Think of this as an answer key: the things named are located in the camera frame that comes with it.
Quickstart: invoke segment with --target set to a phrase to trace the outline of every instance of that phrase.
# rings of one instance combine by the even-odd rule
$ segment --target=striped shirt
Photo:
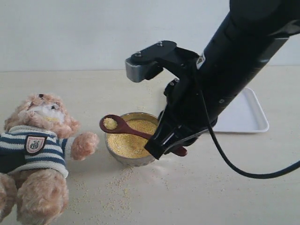
[[[70,159],[75,138],[59,139],[54,132],[31,126],[16,126],[0,134],[0,155],[24,152],[26,164],[9,172],[29,169],[54,169],[68,176],[66,161]]]

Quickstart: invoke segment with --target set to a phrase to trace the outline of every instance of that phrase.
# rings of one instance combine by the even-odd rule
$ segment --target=table
[[[252,173],[269,173],[300,159],[300,67],[266,67],[250,83],[268,118],[268,132],[218,134],[230,160]],[[210,136],[188,155],[163,156],[128,169],[108,153],[98,123],[106,114],[142,111],[158,115],[164,87],[173,75],[133,83],[125,71],[9,72],[0,74],[0,121],[4,124],[31,93],[61,96],[84,131],[100,137],[98,151],[68,162],[69,208],[53,225],[298,225],[300,170],[272,180],[252,180],[232,171]],[[18,224],[15,210],[3,225]]]

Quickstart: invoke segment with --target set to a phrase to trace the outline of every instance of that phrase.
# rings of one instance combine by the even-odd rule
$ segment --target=shirt patch
[[[25,149],[29,155],[36,155],[44,149],[47,136],[28,135],[25,140]]]

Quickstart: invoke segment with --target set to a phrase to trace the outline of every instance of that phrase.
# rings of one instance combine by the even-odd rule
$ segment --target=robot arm
[[[202,55],[162,41],[126,59],[127,77],[133,82],[150,80],[164,68],[177,77],[165,89],[167,105],[145,149],[159,159],[178,146],[193,144],[298,33],[300,0],[230,0],[229,13]]]

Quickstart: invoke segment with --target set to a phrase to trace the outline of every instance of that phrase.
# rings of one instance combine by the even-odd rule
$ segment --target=teddy bear
[[[0,155],[23,153],[23,163],[0,173],[0,223],[16,204],[22,225],[49,225],[68,205],[67,160],[84,160],[97,150],[99,138],[80,128],[60,97],[28,96],[5,120]]]

